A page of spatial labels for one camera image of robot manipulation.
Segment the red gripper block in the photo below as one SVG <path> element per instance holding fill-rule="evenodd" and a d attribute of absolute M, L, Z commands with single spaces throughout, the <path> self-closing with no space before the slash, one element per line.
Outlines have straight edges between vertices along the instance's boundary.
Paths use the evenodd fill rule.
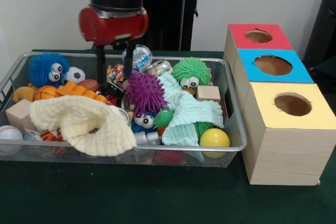
<path fill-rule="evenodd" d="M 104 84 L 107 80 L 106 54 L 104 46 L 119 40 L 129 41 L 124 57 L 124 77 L 132 72 L 135 40 L 142 37 L 148 28 L 149 17 L 143 9 L 139 14 L 129 17 L 103 17 L 102 13 L 86 7 L 79 14 L 79 27 L 83 38 L 96 45 L 97 82 Z"/>

